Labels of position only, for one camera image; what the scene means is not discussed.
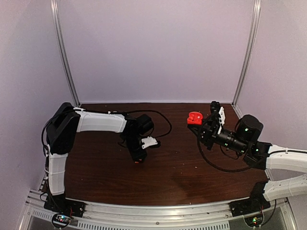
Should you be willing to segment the orange round case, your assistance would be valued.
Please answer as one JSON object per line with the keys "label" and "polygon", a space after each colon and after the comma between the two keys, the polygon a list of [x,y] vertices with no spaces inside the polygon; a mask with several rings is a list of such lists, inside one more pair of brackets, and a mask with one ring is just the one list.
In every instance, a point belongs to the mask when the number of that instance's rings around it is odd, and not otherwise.
{"label": "orange round case", "polygon": [[200,112],[189,112],[189,116],[187,118],[188,125],[201,125],[203,121],[203,115]]}

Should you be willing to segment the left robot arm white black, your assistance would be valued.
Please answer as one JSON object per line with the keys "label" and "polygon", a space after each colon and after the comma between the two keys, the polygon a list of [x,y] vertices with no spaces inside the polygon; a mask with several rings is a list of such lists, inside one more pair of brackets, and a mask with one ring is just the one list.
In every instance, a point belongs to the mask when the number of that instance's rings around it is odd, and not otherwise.
{"label": "left robot arm white black", "polygon": [[127,112],[94,112],[71,103],[63,103],[46,123],[43,133],[46,140],[43,148],[47,157],[47,174],[50,204],[59,213],[69,209],[65,199],[65,164],[73,148],[77,133],[85,131],[105,131],[119,133],[136,163],[147,156],[147,148],[160,146],[160,142],[144,134],[153,129],[152,119],[146,115],[134,118]]}

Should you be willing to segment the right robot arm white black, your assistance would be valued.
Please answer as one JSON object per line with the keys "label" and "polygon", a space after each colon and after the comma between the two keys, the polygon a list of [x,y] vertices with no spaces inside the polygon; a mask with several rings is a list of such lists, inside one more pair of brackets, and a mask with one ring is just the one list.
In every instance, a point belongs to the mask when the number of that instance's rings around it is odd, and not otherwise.
{"label": "right robot arm white black", "polygon": [[211,150],[216,144],[234,151],[247,165],[241,169],[224,169],[204,156],[204,160],[217,170],[238,173],[249,169],[281,169],[301,173],[301,176],[289,179],[256,183],[246,200],[246,208],[249,211],[257,211],[265,203],[276,199],[307,193],[307,152],[259,141],[263,124],[254,116],[243,116],[239,119],[235,131],[231,131],[224,128],[224,118],[217,113],[204,118],[199,112],[190,112],[187,126],[197,137],[201,155],[204,155],[202,146]]}

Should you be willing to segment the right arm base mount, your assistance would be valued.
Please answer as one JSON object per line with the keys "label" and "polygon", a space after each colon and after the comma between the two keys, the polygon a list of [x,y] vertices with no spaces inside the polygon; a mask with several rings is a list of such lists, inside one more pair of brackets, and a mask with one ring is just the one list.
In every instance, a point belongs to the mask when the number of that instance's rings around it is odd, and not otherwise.
{"label": "right arm base mount", "polygon": [[229,203],[233,217],[260,212],[271,207],[270,202],[258,198],[247,198]]}

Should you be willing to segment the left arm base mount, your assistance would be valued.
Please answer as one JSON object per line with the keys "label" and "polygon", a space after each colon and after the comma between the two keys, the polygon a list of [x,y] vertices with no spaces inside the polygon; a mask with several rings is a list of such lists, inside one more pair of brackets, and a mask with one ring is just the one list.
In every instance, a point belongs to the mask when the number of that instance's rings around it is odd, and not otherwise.
{"label": "left arm base mount", "polygon": [[63,205],[56,206],[52,201],[46,201],[44,203],[44,209],[65,214],[66,216],[82,218],[85,209],[85,203],[66,199]]}

